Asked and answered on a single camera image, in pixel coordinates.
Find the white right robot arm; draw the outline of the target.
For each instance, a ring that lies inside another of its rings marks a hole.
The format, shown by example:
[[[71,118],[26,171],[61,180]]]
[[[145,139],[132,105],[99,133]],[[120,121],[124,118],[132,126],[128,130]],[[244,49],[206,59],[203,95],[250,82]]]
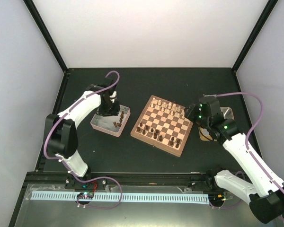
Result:
[[[233,119],[226,119],[221,111],[219,95],[205,95],[197,104],[184,110],[185,117],[206,129],[238,162],[249,182],[228,170],[221,170],[206,178],[212,191],[223,188],[249,205],[253,215],[266,224],[284,214],[284,180],[278,177],[249,143],[250,132],[242,133]]]

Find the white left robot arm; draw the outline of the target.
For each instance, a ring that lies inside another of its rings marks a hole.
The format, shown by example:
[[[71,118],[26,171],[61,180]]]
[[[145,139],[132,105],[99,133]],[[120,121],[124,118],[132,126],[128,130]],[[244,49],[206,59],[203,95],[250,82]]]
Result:
[[[76,176],[75,183],[82,189],[92,184],[87,174],[88,165],[78,152],[77,128],[94,110],[101,118],[112,118],[120,111],[115,91],[119,79],[105,79],[103,85],[90,85],[88,90],[66,110],[59,114],[49,114],[45,120],[43,155],[66,165]]]

